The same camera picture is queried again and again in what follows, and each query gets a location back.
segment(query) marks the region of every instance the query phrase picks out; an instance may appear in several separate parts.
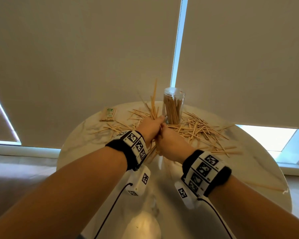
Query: clear plastic jar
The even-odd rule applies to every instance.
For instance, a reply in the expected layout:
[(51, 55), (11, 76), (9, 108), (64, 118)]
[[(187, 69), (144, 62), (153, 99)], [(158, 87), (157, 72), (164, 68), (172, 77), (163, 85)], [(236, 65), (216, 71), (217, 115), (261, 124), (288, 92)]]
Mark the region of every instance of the clear plastic jar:
[(166, 88), (163, 99), (163, 112), (167, 124), (179, 124), (182, 118), (185, 92), (180, 88)]

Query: black cable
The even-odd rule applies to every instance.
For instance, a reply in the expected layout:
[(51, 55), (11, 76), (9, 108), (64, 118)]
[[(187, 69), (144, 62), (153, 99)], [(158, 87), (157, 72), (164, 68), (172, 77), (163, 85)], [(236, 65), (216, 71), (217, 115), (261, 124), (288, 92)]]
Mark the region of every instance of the black cable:
[(215, 213), (216, 213), (216, 215), (218, 216), (220, 222), (223, 224), (225, 230), (227, 231), (229, 237), (232, 239), (231, 234), (229, 233), (229, 231), (228, 231), (227, 227), (225, 226), (225, 224), (224, 224), (222, 218), (220, 218), (220, 216), (219, 216), (219, 214), (217, 213), (217, 211), (215, 210), (215, 208), (214, 208), (208, 201), (206, 201), (206, 200), (204, 200), (204, 199), (202, 199), (202, 198), (198, 198), (197, 200), (199, 200), (199, 201), (205, 201), (205, 202), (206, 202), (206, 203), (207, 203), (207, 204), (208, 204), (208, 205), (215, 211)]
[(119, 195), (117, 196), (116, 200), (114, 201), (114, 203), (113, 203), (113, 205), (112, 205), (110, 211), (108, 212), (107, 216), (105, 217), (105, 219), (104, 219), (104, 221), (103, 221), (103, 223), (102, 223), (102, 225), (101, 225), (101, 227), (100, 227), (98, 233), (96, 233), (96, 236), (94, 237), (94, 239), (96, 239), (96, 237), (99, 235), (99, 233), (100, 233), (100, 231), (101, 231), (101, 229), (102, 229), (104, 223), (106, 222), (107, 218), (109, 217), (109, 215), (110, 215), (112, 209), (114, 208), (114, 205), (116, 204), (117, 200), (119, 199), (121, 193), (123, 193), (124, 189), (125, 189), (127, 186), (129, 186), (129, 185), (132, 186), (133, 184), (132, 184), (132, 183), (128, 183), (127, 185), (125, 185), (125, 186), (123, 187), (123, 189), (121, 190), (121, 192), (120, 192)]

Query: wristband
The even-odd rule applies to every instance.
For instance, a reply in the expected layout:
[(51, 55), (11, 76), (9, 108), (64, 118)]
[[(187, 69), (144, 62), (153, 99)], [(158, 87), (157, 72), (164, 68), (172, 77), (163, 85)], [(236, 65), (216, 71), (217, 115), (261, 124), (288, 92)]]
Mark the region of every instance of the wristband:
[(196, 150), (184, 161), (183, 172), (181, 180), (197, 197), (208, 197), (216, 186), (223, 185), (231, 175), (231, 169), (223, 161), (201, 150)]
[(148, 153), (141, 133), (132, 130), (119, 133), (105, 146), (124, 153), (128, 162), (127, 170), (138, 170)]

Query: floor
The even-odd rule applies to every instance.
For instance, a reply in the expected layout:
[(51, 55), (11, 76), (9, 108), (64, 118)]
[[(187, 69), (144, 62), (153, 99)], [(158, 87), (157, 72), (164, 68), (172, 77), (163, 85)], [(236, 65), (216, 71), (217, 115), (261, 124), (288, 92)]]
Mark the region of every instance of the floor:
[[(56, 159), (0, 155), (0, 215), (56, 170)], [(286, 176), (299, 218), (299, 177)]]

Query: white marble table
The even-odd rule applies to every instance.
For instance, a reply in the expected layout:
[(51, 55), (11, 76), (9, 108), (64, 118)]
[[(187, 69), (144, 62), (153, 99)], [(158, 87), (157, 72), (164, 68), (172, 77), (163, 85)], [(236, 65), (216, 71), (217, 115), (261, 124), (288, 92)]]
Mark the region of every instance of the white marble table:
[[(162, 102), (156, 102), (155, 105), (161, 108)], [(116, 119), (130, 125), (132, 121), (127, 121), (127, 118), (130, 116), (128, 111), (132, 109), (144, 110), (144, 104), (142, 102), (133, 102), (117, 105), (116, 108)], [(195, 113), (211, 125), (220, 127), (230, 125), (230, 123), (215, 114), (195, 107), (185, 105), (184, 111)], [(91, 134), (104, 126), (104, 123), (99, 122), (99, 116), (100, 112), (90, 116), (69, 135), (61, 149), (57, 169), (102, 148), (107, 143), (110, 134), (109, 130)], [(225, 134), (230, 140), (224, 141), (223, 145), (236, 145), (243, 152), (243, 155), (231, 155), (229, 158), (226, 155), (219, 156), (230, 165), (233, 174), (242, 181), (262, 185), (262, 187), (251, 185), (251, 187), (291, 212), (292, 205), (289, 188), (275, 160), (254, 138), (239, 127), (232, 126), (226, 129)], [(143, 196), (136, 197), (130, 196), (128, 193), (122, 193), (98, 239), (121, 238), (131, 219), (141, 211), (150, 211), (153, 201), (156, 201), (155, 209), (158, 212), (156, 213), (156, 219), (160, 225), (162, 238), (194, 239), (201, 238), (202, 233), (207, 234), (207, 238), (227, 238), (226, 231), (223, 229), (217, 216), (207, 205), (201, 204), (196, 209), (188, 210), (183, 204), (174, 187), (174, 182), (181, 176), (181, 167), (173, 164), (171, 168), (172, 173), (168, 176), (166, 168), (163, 166), (160, 169), (158, 164), (159, 156), (151, 164), (147, 164), (151, 170), (151, 177)], [(83, 230), (82, 234), (86, 238), (94, 238), (118, 193), (126, 184), (128, 177), (129, 172), (126, 172), (102, 207)], [(285, 192), (269, 189), (271, 187), (281, 188)], [(205, 226), (197, 226), (200, 224), (199, 221), (203, 221)]]

